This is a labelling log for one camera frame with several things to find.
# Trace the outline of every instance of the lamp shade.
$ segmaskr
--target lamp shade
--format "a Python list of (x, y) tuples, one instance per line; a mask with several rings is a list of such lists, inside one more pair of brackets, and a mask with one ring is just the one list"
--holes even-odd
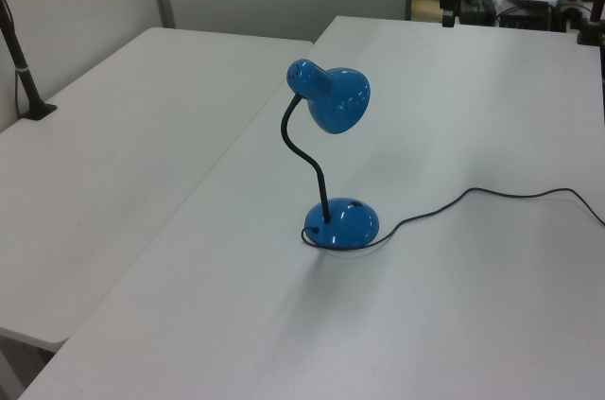
[(342, 133), (363, 116), (370, 101), (370, 83), (359, 71), (323, 70), (307, 59), (294, 61), (287, 84), (304, 97), (315, 122), (328, 133)]

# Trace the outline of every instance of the white table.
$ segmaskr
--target white table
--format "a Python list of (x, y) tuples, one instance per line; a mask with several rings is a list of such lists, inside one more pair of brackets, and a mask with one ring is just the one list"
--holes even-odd
[(151, 29), (0, 135), (0, 335), (56, 351), (311, 43)]
[[(323, 133), (302, 106), (290, 132), (331, 197), (374, 207), (380, 235), (469, 186), (570, 186), (605, 214), (598, 51), (573, 36), (337, 18), (308, 56), (370, 80), (352, 130)], [(601, 398), (605, 228), (567, 196), (471, 196), (367, 256), (308, 248), (319, 198), (280, 138), (291, 96), (256, 115), (24, 400)]]

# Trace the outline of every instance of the black cable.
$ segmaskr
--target black cable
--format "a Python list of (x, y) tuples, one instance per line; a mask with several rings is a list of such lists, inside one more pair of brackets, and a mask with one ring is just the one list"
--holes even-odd
[(21, 119), (21, 114), (19, 113), (19, 73), (15, 71), (15, 110), (17, 111), (17, 116)]
[(579, 5), (578, 3), (563, 3), (562, 5), (559, 5), (558, 9), (565, 8), (565, 7), (574, 7), (574, 8), (586, 9), (589, 14), (592, 12), (592, 10), (590, 8), (587, 8), (587, 7), (583, 6), (583, 5)]
[(538, 199), (539, 197), (544, 197), (546, 195), (554, 194), (554, 193), (557, 193), (557, 192), (571, 192), (572, 194), (574, 194), (582, 202), (582, 204), (584, 206), (586, 206), (586, 208), (591, 212), (591, 214), (596, 218), (596, 220), (598, 220), (600, 222), (600, 224), (605, 227), (605, 221), (603, 221), (603, 219), (601, 219), (601, 217), (599, 217), (595, 213), (595, 211), (593, 211), (593, 208), (591, 208), (589, 206), (589, 204), (586, 202), (586, 200), (583, 199), (582, 196), (578, 192), (576, 192), (574, 189), (570, 189), (568, 187), (562, 187), (562, 188), (558, 188), (558, 189), (552, 189), (552, 190), (548, 190), (546, 192), (542, 192), (540, 194), (533, 194), (533, 195), (512, 195), (512, 194), (505, 194), (505, 193), (502, 193), (502, 192), (495, 192), (493, 190), (484, 189), (482, 187), (471, 187), (470, 189), (466, 189), (462, 193), (462, 195), (460, 195), (457, 199), (455, 199), (454, 201), (451, 201), (450, 203), (446, 204), (445, 206), (443, 206), (442, 208), (438, 209), (437, 211), (433, 211), (431, 213), (426, 213), (426, 214), (422, 214), (422, 215), (415, 216), (415, 217), (406, 218), (406, 219), (402, 220), (401, 222), (399, 222), (397, 225), (395, 225), (395, 228), (393, 228), (392, 231), (388, 235), (386, 235), (385, 237), (377, 240), (376, 242), (372, 242), (371, 244), (366, 244), (365, 246), (362, 246), (362, 247), (334, 248), (334, 247), (329, 247), (329, 246), (322, 246), (321, 244), (315, 244), (314, 242), (308, 240), (305, 236), (307, 235), (307, 231), (308, 230), (312, 231), (315, 234), (318, 233), (320, 231), (320, 229), (317, 228), (317, 227), (305, 227), (305, 228), (303, 228), (302, 231), (301, 231), (302, 242), (304, 242), (304, 244), (306, 244), (307, 246), (315, 247), (317, 249), (337, 250), (337, 251), (340, 251), (340, 252), (355, 251), (355, 250), (359, 250), (359, 249), (368, 249), (370, 247), (377, 246), (378, 244), (382, 244), (383, 242), (387, 241), (388, 239), (391, 239), (393, 237), (393, 235), (395, 235), (395, 233), (397, 232), (397, 230), (399, 230), (403, 225), (406, 225), (409, 222), (413, 222), (414, 220), (420, 220), (421, 218), (433, 217), (433, 216), (436, 216), (437, 214), (442, 213), (446, 209), (449, 209), (452, 206), (454, 206), (456, 203), (458, 203), (467, 194), (469, 194), (471, 192), (484, 192), (486, 194), (496, 195), (497, 197), (504, 197), (506, 199)]
[(12, 25), (12, 29), (15, 29), (15, 22), (12, 18), (12, 12), (10, 11), (9, 2), (7, 0), (2, 0), (2, 6), (4, 6), (5, 10), (7, 11), (7, 14), (9, 15), (10, 24)]

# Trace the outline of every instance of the desk lamp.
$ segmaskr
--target desk lamp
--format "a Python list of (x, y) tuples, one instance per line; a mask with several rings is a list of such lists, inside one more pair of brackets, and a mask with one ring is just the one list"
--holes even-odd
[(320, 128), (332, 134), (343, 133), (366, 111), (370, 84), (354, 69), (325, 71), (305, 59), (294, 61), (288, 68), (287, 84), (295, 95), (282, 119), (282, 138), (295, 154), (315, 168), (320, 186), (321, 203), (307, 214), (304, 231), (311, 241), (324, 249), (361, 249), (378, 233), (378, 216), (359, 200), (327, 199), (320, 165), (292, 143), (287, 134), (287, 123), (296, 106), (306, 99), (309, 112)]

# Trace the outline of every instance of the black stand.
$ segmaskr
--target black stand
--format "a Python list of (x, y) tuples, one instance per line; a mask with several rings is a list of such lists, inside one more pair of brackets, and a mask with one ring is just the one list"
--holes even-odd
[(603, 47), (603, 22), (601, 15), (605, 0), (595, 0), (593, 10), (590, 12), (589, 19), (582, 19), (581, 28), (578, 34), (578, 43), (581, 45), (595, 45)]
[(15, 63), (15, 71), (19, 75), (23, 87), (26, 90), (27, 98), (29, 99), (29, 111), (22, 114), (21, 117), (40, 121), (48, 114), (54, 112), (57, 109), (57, 106), (46, 104), (40, 99), (34, 79), (31, 76), (31, 72), (29, 72), (26, 57), (24, 56), (23, 50), (19, 45), (19, 40), (17, 39), (7, 0), (0, 0), (0, 3), (0, 28), (2, 29), (2, 35), (9, 48), (12, 60)]
[(302, 157), (303, 159), (305, 159), (306, 162), (313, 166), (313, 168), (315, 168), (315, 171), (318, 174), (318, 183), (320, 185), (321, 211), (323, 213), (323, 222), (330, 223), (330, 208), (328, 207), (328, 195), (325, 191), (325, 179), (323, 178), (323, 171), (321, 171), (321, 167), (315, 159), (313, 159), (302, 149), (298, 148), (292, 143), (292, 140), (290, 140), (290, 137), (287, 134), (287, 122), (289, 121), (292, 112), (294, 112), (294, 109), (297, 105), (299, 105), (299, 102), (301, 102), (302, 99), (303, 97), (298, 94), (292, 97), (292, 101), (290, 102), (290, 105), (288, 105), (287, 110), (284, 113), (284, 117), (282, 118), (282, 138), (284, 139), (284, 142), (287, 147), (290, 148), (292, 152), (294, 152), (294, 154)]

